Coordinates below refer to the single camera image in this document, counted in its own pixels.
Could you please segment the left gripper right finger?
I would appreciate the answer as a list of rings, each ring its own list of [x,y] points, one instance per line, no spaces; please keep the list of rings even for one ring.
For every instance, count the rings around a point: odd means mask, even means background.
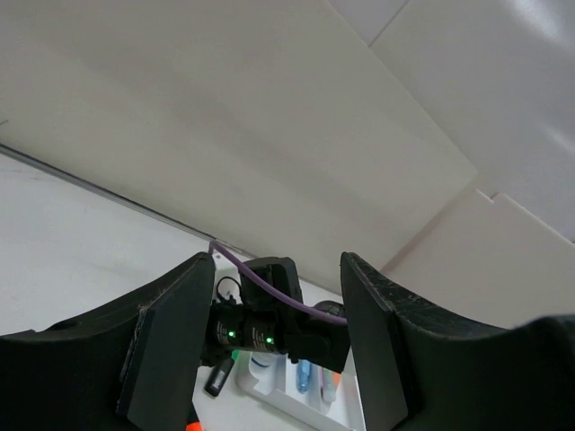
[[[572,316],[480,323],[353,252],[341,255],[341,291],[367,429],[573,429]]]

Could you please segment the blue eraser case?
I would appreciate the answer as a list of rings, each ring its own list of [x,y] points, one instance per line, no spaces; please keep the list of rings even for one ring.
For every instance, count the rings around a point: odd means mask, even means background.
[[[312,364],[301,359],[296,366],[296,389],[299,393],[306,393],[311,382]]]

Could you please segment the green cap clear marker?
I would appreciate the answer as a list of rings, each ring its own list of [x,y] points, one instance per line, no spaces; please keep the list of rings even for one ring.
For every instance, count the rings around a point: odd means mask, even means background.
[[[337,390],[338,390],[339,383],[341,381],[341,375],[338,373],[335,373],[331,370],[329,370],[329,371],[331,374],[331,378],[330,378],[330,389],[331,390],[330,390],[328,402],[326,402],[326,403],[332,404],[337,399]]]

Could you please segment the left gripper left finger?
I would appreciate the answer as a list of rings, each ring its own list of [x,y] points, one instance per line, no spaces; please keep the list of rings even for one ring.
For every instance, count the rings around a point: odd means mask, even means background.
[[[183,430],[214,279],[201,252],[89,312],[2,336],[2,429]]]

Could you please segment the orange cap black highlighter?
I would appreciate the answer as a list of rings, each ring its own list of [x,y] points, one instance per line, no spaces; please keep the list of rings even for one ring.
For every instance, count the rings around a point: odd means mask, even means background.
[[[199,421],[193,421],[186,426],[186,431],[203,431],[203,428]]]

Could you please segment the purple translucent marker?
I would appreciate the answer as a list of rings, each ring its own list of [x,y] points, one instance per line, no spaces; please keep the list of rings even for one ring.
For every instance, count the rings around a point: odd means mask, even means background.
[[[321,395],[322,399],[325,402],[328,402],[329,394],[330,394],[330,378],[331,374],[330,371],[321,367],[319,371],[320,376],[320,386],[321,386]]]

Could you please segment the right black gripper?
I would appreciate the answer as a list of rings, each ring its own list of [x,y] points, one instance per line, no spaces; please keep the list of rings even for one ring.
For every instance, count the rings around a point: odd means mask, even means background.
[[[235,350],[286,355],[342,372],[350,341],[345,324],[326,321],[296,308],[303,303],[296,263],[290,258],[261,258],[247,268],[292,300],[284,303],[246,275],[240,276],[239,300],[217,295],[212,302],[201,364],[220,365]]]

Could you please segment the green cap black highlighter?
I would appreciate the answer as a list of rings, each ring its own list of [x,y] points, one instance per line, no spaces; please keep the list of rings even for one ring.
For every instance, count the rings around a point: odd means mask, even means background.
[[[223,362],[212,368],[204,386],[204,391],[212,398],[217,398],[224,388],[237,357],[238,352],[235,350]]]

